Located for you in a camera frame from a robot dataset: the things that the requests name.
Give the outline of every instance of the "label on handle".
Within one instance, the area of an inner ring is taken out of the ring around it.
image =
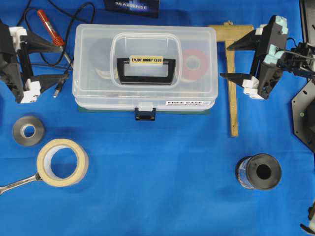
[[[162,56],[130,56],[130,65],[163,65]]]

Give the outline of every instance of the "red tape roll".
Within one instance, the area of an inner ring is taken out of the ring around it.
[[[202,51],[187,49],[183,51],[183,81],[199,80],[209,68],[209,59]]]

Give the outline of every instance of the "blue tablecloth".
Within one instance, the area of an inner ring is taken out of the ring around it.
[[[84,1],[55,3],[74,13]],[[2,0],[1,20],[16,25],[26,2]],[[162,0],[158,19],[108,12],[102,0],[93,2],[96,24],[207,26],[231,20],[256,28],[277,14],[288,19],[289,36],[302,40],[297,0]],[[33,0],[31,6],[44,8],[64,36],[69,17],[45,0]],[[90,9],[80,14],[83,18],[90,15]],[[50,39],[36,12],[30,12],[29,21],[36,33]],[[68,42],[71,56],[78,24]],[[53,61],[57,56],[48,58]],[[249,72],[252,57],[252,52],[237,52],[236,70]],[[31,59],[41,62],[39,56]],[[218,60],[219,72],[225,72],[223,44],[218,44]],[[62,71],[37,67],[34,73]],[[155,122],[135,121],[132,112],[79,112],[71,79],[58,98],[53,98],[51,88],[33,104],[16,104],[0,83],[0,185],[34,174],[38,152],[55,138],[73,139],[90,157],[88,173],[77,185],[55,188],[34,182],[1,195],[0,233],[303,235],[299,224],[308,224],[307,209],[315,196],[314,157],[292,133],[290,101],[305,83],[304,78],[284,73],[267,101],[251,100],[237,88],[238,138],[229,135],[227,88],[222,77],[209,115],[157,114]],[[39,117],[46,127],[44,140],[33,147],[22,147],[12,137],[14,122],[25,115]],[[235,165],[244,156],[261,152],[278,159],[282,180],[271,191],[244,189],[235,178]],[[71,167],[69,158],[59,160]]]

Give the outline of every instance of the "spool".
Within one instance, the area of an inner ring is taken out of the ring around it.
[[[30,136],[26,136],[25,131],[28,127],[32,127],[34,132]],[[45,134],[43,123],[36,117],[26,116],[19,118],[13,126],[14,140],[25,147],[38,144]]]
[[[54,154],[63,149],[70,148],[76,155],[77,167],[67,178],[59,178],[51,169],[51,160]],[[54,187],[65,187],[78,183],[85,176],[89,167],[89,158],[81,146],[69,139],[54,139],[47,143],[37,156],[37,172],[41,179]]]
[[[209,68],[208,57],[200,50],[187,49],[183,51],[184,82],[190,83],[201,79]]]
[[[238,162],[236,177],[244,188],[270,190],[280,182],[281,167],[274,157],[257,154]]]

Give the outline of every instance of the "metal ring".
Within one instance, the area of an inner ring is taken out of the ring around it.
[[[26,137],[25,129],[30,126],[34,128],[34,133]],[[19,118],[13,126],[13,138],[18,144],[25,147],[38,144],[44,137],[44,134],[45,128],[43,123],[33,116]]]

